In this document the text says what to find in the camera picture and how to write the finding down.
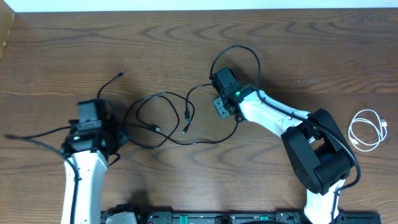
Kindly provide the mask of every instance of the wire bundle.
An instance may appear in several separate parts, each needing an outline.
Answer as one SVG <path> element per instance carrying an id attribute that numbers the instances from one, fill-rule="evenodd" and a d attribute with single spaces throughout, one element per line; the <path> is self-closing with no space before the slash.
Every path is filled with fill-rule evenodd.
<path id="1" fill-rule="evenodd" d="M 357 118 L 357 116 L 360 113 L 365 112 L 365 111 L 373 112 L 376 115 L 377 121 L 379 122 L 379 129 L 370 120 L 365 119 L 365 118 Z M 360 140 L 354 134 L 354 131 L 353 131 L 353 124 L 356 123 L 356 122 L 370 124 L 376 130 L 378 140 L 376 142 L 374 142 L 374 143 L 371 143 L 371 144 Z M 349 124 L 349 127 L 348 127 L 348 138 L 349 138 L 349 140 L 351 141 L 351 143 L 353 143 L 353 146 L 356 149 L 358 149 L 359 151 L 362 151 L 362 152 L 372 151 L 373 149 L 378 147 L 380 142 L 382 142 L 386 137 L 387 137 L 387 122 L 386 122 L 385 119 L 380 118 L 379 115 L 374 110 L 366 109 L 366 110 L 361 110 L 360 112 L 356 113 L 356 115 L 354 116 L 353 120 L 351 121 L 351 123 Z M 357 146 L 357 145 L 359 145 L 359 143 L 364 144 L 365 146 L 372 146 L 372 148 L 370 148 L 370 149 L 360 149 Z"/>
<path id="2" fill-rule="evenodd" d="M 187 112 L 189 113 L 189 111 L 188 111 L 188 104 L 191 105 L 191 107 L 192 107 L 192 116 L 190 116 L 189 119 L 187 119 L 188 124 L 186 125 L 186 127 L 185 127 L 184 130 L 183 130 L 183 134 L 185 134 L 185 133 L 187 132 L 187 130 L 188 130 L 188 128 L 189 128 L 191 122 L 192 122 L 193 116 L 195 115 L 195 106 L 193 105 L 193 103 L 192 103 L 191 101 L 188 100 L 189 94 L 190 94 L 193 90 L 195 90 L 195 89 L 197 89 L 197 88 L 200 88 L 200 87 L 203 87 L 203 86 L 208 86 L 208 84 L 205 84 L 205 85 L 198 85 L 198 86 L 193 87 L 193 88 L 188 92 L 186 98 L 184 98 L 183 96 L 180 96 L 180 95 L 178 95 L 178 94 L 176 94 L 176 93 L 170 92 L 170 91 L 163 91 L 163 92 L 156 93 L 156 94 L 154 94 L 154 95 L 147 96 L 147 97 L 141 98 L 141 99 L 139 99 L 139 100 L 136 100 L 136 101 L 127 109 L 126 114 L 124 115 L 124 119 L 123 119 L 123 123 L 122 123 L 123 129 L 126 129 L 127 127 L 135 127 L 135 128 L 146 129 L 146 130 L 152 131 L 152 132 L 154 132 L 154 133 L 156 133 L 156 134 L 159 134 L 159 135 L 163 136 L 163 137 L 164 137 L 164 140 L 163 140 L 162 142 L 160 142 L 158 145 L 155 145 L 155 146 L 149 146 L 149 145 L 145 145 L 145 144 L 139 143 L 136 139 L 133 139 L 132 136 L 130 136 L 129 141 L 130 141 L 131 143 L 134 143 L 134 144 L 136 144 L 136 145 L 138 145 L 138 146 L 140 146 L 140 147 L 146 148 L 146 149 L 157 149 L 158 147 L 160 147 L 161 145 L 163 145 L 163 143 L 166 142 L 167 140 L 172 141 L 172 142 L 174 142 L 175 144 L 178 144 L 178 145 L 181 145 L 181 146 L 190 146 L 190 145 L 193 145 L 193 144 L 218 144 L 218 143 L 221 143 L 221 142 L 223 142 L 223 141 L 229 139 L 229 138 L 235 133 L 236 129 L 238 128 L 238 124 L 239 124 L 238 121 L 236 122 L 235 128 L 233 129 L 232 133 L 229 134 L 227 137 L 225 137 L 225 138 L 223 138 L 223 139 L 221 139 L 221 140 L 218 140 L 218 141 L 203 140 L 203 141 L 195 141 L 195 142 L 181 142 L 181 141 L 179 141 L 179 140 L 175 140 L 175 139 L 171 138 L 171 135 L 173 135 L 173 133 L 177 130 L 177 128 L 178 128 L 178 126 L 179 126 L 179 124 L 180 124 L 180 116 L 178 115 L 178 112 L 177 112 L 177 110 L 175 109 L 173 103 L 172 103 L 167 97 L 165 97 L 165 96 L 163 96 L 163 95 L 164 95 L 164 94 L 171 94 L 171 95 L 177 96 L 177 97 L 179 97 L 179 98 L 185 100 L 185 102 L 186 102 L 185 114 L 187 114 Z M 163 99 L 165 99 L 165 100 L 169 103 L 169 105 L 172 107 L 172 109 L 173 109 L 173 111 L 174 111 L 174 113 L 175 113 L 175 116 L 177 117 L 177 124 L 175 125 L 174 129 L 172 130 L 172 132 L 171 132 L 170 134 L 168 134 L 168 135 L 166 135 L 166 134 L 164 134 L 164 133 L 161 133 L 161 132 L 160 132 L 160 128 L 158 127 L 158 125 L 155 125 L 155 124 L 148 124 L 148 123 L 146 123 L 145 121 L 143 121 L 142 119 L 140 119 L 140 117 L 139 117 L 139 111 L 140 111 L 140 109 L 141 109 L 149 100 L 152 100 L 152 99 L 155 99 L 155 98 L 163 98 Z M 143 101 L 143 103 L 140 104 L 140 106 L 138 107 L 138 109 L 137 109 L 137 111 L 136 111 L 136 119 L 137 119 L 138 122 L 140 122 L 141 124 L 131 124 L 131 123 L 128 123 L 126 120 L 127 120 L 127 117 L 129 116 L 129 113 L 131 112 L 131 110 L 133 109 L 133 107 L 134 107 L 136 104 L 138 104 L 138 103 L 140 103 L 140 102 L 142 102 L 142 101 Z"/>

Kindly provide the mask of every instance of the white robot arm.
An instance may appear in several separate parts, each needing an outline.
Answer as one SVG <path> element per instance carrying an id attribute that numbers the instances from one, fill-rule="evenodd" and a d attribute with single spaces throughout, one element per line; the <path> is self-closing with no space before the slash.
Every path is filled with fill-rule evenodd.
<path id="1" fill-rule="evenodd" d="M 235 115 L 236 119 L 260 124 L 282 138 L 294 172 L 307 188 L 305 215 L 314 224 L 330 223 L 335 190 L 343 186 L 353 165 L 341 150 L 341 146 L 329 139 L 325 133 L 319 133 L 302 121 L 311 119 L 322 123 L 344 139 L 330 114 L 322 109 L 313 114 L 296 110 L 272 99 L 262 90 L 257 92 L 253 85 L 242 86 L 229 68 L 213 74 L 210 80 L 220 94 L 213 104 L 221 118 Z M 295 119 L 289 114 L 294 114 L 300 119 Z M 321 138 L 324 138 L 325 142 L 314 151 L 310 143 Z M 333 215 L 336 218 L 337 203 L 334 206 Z"/>
<path id="2" fill-rule="evenodd" d="M 62 144 L 62 152 L 77 169 L 78 185 L 71 165 L 65 161 L 66 187 L 62 224 L 100 224 L 101 195 L 108 157 L 128 140 L 107 113 L 105 101 L 79 102 L 79 120 L 70 121 L 71 130 Z M 110 216 L 106 224 L 136 224 L 132 212 Z"/>

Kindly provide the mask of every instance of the white cable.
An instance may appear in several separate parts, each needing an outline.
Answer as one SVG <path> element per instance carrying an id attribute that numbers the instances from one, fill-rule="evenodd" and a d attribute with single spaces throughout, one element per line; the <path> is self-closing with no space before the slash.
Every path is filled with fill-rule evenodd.
<path id="1" fill-rule="evenodd" d="M 365 111 L 373 112 L 373 113 L 376 115 L 377 120 L 379 121 L 380 129 L 378 129 L 378 128 L 376 127 L 376 125 L 374 125 L 374 124 L 373 124 L 370 120 L 368 120 L 368 119 L 356 118 L 360 113 L 365 112 Z M 372 143 L 372 144 L 368 144 L 368 143 L 366 143 L 366 142 L 361 141 L 358 137 L 355 136 L 355 134 L 354 134 L 354 132 L 353 132 L 352 126 L 353 126 L 353 124 L 354 124 L 355 122 L 367 123 L 367 124 L 370 124 L 371 126 L 373 126 L 374 129 L 375 129 L 376 132 L 377 132 L 377 137 L 379 138 L 379 140 L 377 140 L 377 142 Z M 370 109 L 361 110 L 360 112 L 356 113 L 356 115 L 354 116 L 353 120 L 351 121 L 351 124 L 349 124 L 349 128 L 348 128 L 348 138 L 349 138 L 349 140 L 351 141 L 351 143 L 353 143 L 353 146 L 354 146 L 355 148 L 357 148 L 359 151 L 362 151 L 362 152 L 369 152 L 369 151 L 372 151 L 372 150 L 375 149 L 375 148 L 379 145 L 379 143 L 380 143 L 381 141 L 383 141 L 386 137 L 387 137 L 387 122 L 386 122 L 386 120 L 383 119 L 383 118 L 380 119 L 379 115 L 378 115 L 374 110 L 370 110 Z M 370 149 L 367 149 L 367 150 L 360 149 L 360 148 L 357 146 L 357 145 L 359 145 L 359 143 L 364 144 L 365 146 L 373 146 L 373 147 L 370 148 Z"/>

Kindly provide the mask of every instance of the white wall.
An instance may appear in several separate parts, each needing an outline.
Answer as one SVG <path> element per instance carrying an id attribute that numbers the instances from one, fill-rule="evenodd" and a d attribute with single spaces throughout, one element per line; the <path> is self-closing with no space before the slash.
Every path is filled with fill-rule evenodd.
<path id="1" fill-rule="evenodd" d="M 398 0 L 5 0 L 14 12 L 398 7 Z"/>

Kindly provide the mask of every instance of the cable connector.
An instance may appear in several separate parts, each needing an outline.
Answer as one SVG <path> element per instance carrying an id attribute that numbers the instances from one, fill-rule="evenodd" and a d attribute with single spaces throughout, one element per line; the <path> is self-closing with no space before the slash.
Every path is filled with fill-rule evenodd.
<path id="1" fill-rule="evenodd" d="M 115 76 L 115 78 L 119 78 L 119 77 L 122 76 L 122 75 L 124 75 L 124 71 L 119 72 L 119 73 Z"/>
<path id="2" fill-rule="evenodd" d="M 381 118 L 380 121 L 382 127 L 387 127 L 387 121 L 384 118 Z"/>
<path id="3" fill-rule="evenodd" d="M 349 140 L 351 140 L 351 142 L 354 143 L 355 145 L 359 144 L 359 142 L 356 139 L 350 138 Z"/>
<path id="4" fill-rule="evenodd" d="M 153 131 L 160 132 L 160 127 L 159 127 L 158 125 L 156 125 L 156 124 L 151 124 L 151 125 L 149 126 L 149 128 L 150 128 L 151 130 L 153 130 Z"/>
<path id="5" fill-rule="evenodd" d="M 15 135 L 13 135 L 13 134 L 5 134 L 4 137 L 5 137 L 6 139 L 18 139 L 18 137 L 15 136 Z"/>
<path id="6" fill-rule="evenodd" d="M 185 119 L 189 122 L 191 120 L 191 116 L 189 114 L 189 110 L 185 110 Z"/>
<path id="7" fill-rule="evenodd" d="M 186 127 L 182 130 L 182 134 L 185 134 L 188 131 L 189 126 L 191 125 L 191 122 L 189 122 Z"/>

